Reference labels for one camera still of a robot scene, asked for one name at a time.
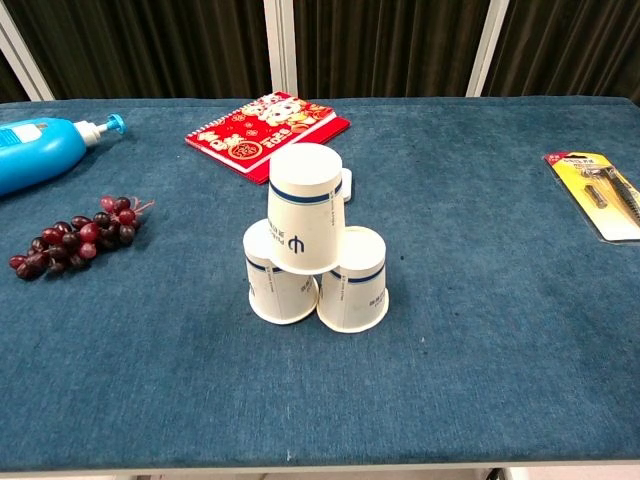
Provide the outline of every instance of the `white paper cup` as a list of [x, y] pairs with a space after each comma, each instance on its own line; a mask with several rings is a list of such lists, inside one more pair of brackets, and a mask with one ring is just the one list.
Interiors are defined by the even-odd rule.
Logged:
[[344, 236], [342, 159], [315, 143], [287, 145], [271, 157], [268, 217], [271, 260], [300, 275], [335, 268]]
[[249, 279], [249, 303], [267, 322], [278, 325], [302, 320], [313, 312], [318, 301], [318, 284], [309, 275], [285, 272], [269, 260], [267, 219], [251, 225], [242, 240]]
[[389, 309], [386, 246], [373, 230], [347, 227], [340, 265], [322, 275], [320, 320], [336, 332], [358, 333], [377, 325]]

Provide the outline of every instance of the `bottle nozzle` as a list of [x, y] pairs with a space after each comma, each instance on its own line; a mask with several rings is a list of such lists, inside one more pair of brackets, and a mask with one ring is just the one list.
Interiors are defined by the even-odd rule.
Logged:
[[127, 131], [127, 126], [122, 120], [122, 117], [117, 113], [112, 113], [107, 117], [107, 123], [103, 123], [102, 125], [98, 125], [98, 131], [100, 133], [104, 133], [107, 130], [115, 130], [120, 135]]
[[84, 143], [91, 147], [100, 141], [100, 135], [107, 130], [115, 130], [120, 135], [127, 131], [127, 126], [122, 120], [122, 117], [117, 113], [112, 113], [107, 117], [107, 123], [97, 125], [89, 122], [76, 122], [73, 124], [78, 130], [78, 133], [82, 136]]

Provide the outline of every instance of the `metal frame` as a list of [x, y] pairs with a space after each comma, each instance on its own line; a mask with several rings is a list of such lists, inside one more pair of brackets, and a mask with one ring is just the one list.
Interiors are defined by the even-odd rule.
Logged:
[[500, 37], [508, 7], [509, 0], [491, 0], [489, 4], [484, 27], [482, 28], [482, 36], [478, 43], [478, 50], [476, 50], [476, 59], [473, 62], [473, 69], [467, 85], [467, 97], [479, 97], [482, 95], [482, 89], [487, 80], [487, 74], [491, 67], [491, 61], [493, 60], [493, 54], [496, 50], [496, 44]]
[[463, 462], [463, 463], [404, 463], [377, 465], [331, 465], [331, 466], [296, 466], [296, 467], [213, 467], [213, 468], [130, 468], [130, 469], [98, 469], [98, 470], [56, 470], [29, 472], [0, 472], [0, 479], [41, 478], [41, 477], [81, 477], [96, 475], [116, 475], [132, 477], [141, 475], [243, 475], [265, 473], [353, 473], [353, 472], [389, 472], [406, 470], [455, 470], [455, 469], [491, 469], [513, 467], [571, 467], [602, 465], [638, 465], [640, 460], [567, 460], [567, 461], [531, 461], [531, 462]]
[[31, 101], [55, 100], [2, 0], [0, 0], [0, 50]]
[[298, 95], [293, 0], [264, 0], [273, 91]]

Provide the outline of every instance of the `dark curtain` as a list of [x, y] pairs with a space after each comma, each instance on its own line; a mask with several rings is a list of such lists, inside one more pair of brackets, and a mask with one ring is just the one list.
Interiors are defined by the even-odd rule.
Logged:
[[483, 93], [640, 104], [640, 1], [511, 0]]
[[294, 0], [305, 98], [464, 96], [489, 0]]
[[0, 53], [0, 103], [29, 100], [11, 65]]
[[4, 0], [56, 98], [271, 91], [255, 0]]

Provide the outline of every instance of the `grapes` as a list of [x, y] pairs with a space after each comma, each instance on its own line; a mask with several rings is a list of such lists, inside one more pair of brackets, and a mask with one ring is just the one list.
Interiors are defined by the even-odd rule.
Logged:
[[44, 270], [38, 270], [37, 268], [31, 267], [25, 262], [16, 269], [16, 275], [23, 280], [33, 280], [34, 278], [42, 275], [43, 271]]
[[109, 228], [111, 218], [108, 213], [98, 212], [93, 216], [93, 221], [101, 228]]
[[131, 223], [136, 219], [136, 213], [130, 208], [125, 208], [118, 215], [118, 220], [122, 225], [131, 225]]
[[95, 242], [96, 238], [98, 238], [98, 234], [100, 233], [100, 227], [95, 223], [87, 223], [84, 227], [80, 229], [80, 238], [83, 242], [92, 243]]
[[127, 197], [118, 197], [118, 199], [113, 204], [113, 213], [118, 215], [122, 210], [131, 207], [131, 202]]
[[33, 280], [45, 271], [54, 276], [70, 268], [86, 268], [98, 253], [131, 245], [142, 225], [140, 215], [154, 203], [141, 204], [133, 197], [132, 206], [126, 197], [104, 196], [103, 211], [93, 219], [77, 215], [70, 223], [59, 221], [45, 228], [31, 241], [27, 255], [14, 255], [9, 266], [23, 280]]
[[80, 239], [80, 234], [78, 233], [74, 233], [74, 232], [65, 233], [64, 237], [62, 237], [62, 244], [70, 252], [75, 252], [81, 243], [82, 243], [82, 240]]
[[49, 256], [55, 260], [64, 260], [69, 256], [69, 252], [62, 245], [51, 245]]
[[24, 263], [30, 267], [45, 270], [47, 265], [49, 265], [49, 254], [45, 252], [36, 252], [33, 255], [28, 256]]
[[91, 260], [97, 254], [96, 246], [93, 243], [83, 243], [78, 251], [78, 255], [80, 255], [85, 260]]
[[9, 266], [16, 270], [27, 259], [24, 255], [14, 255], [9, 259]]
[[97, 243], [103, 250], [115, 250], [118, 246], [117, 240], [104, 237], [98, 238]]
[[87, 262], [86, 260], [84, 260], [80, 255], [73, 254], [69, 257], [69, 262], [71, 263], [71, 266], [73, 268], [75, 268], [76, 270], [81, 270], [84, 267], [87, 266]]
[[42, 239], [50, 245], [57, 245], [62, 243], [62, 232], [57, 228], [45, 228], [42, 231]]
[[91, 219], [83, 217], [82, 215], [77, 215], [71, 219], [71, 225], [73, 225], [73, 228], [76, 230], [80, 230], [87, 223], [91, 223]]
[[45, 242], [42, 237], [36, 237], [31, 241], [31, 248], [33, 248], [36, 252], [44, 252], [47, 247], [47, 242]]
[[73, 232], [73, 228], [67, 222], [56, 222], [53, 224], [53, 228], [60, 230], [63, 235], [67, 232]]
[[131, 225], [120, 226], [120, 243], [122, 243], [123, 245], [131, 245], [135, 236], [136, 229]]
[[115, 203], [115, 200], [113, 200], [113, 197], [110, 197], [109, 195], [105, 195], [100, 199], [100, 205], [102, 206], [103, 210], [107, 213], [113, 212], [114, 203]]
[[51, 275], [60, 275], [67, 269], [67, 264], [63, 261], [51, 260], [49, 263], [49, 271], [48, 274]]

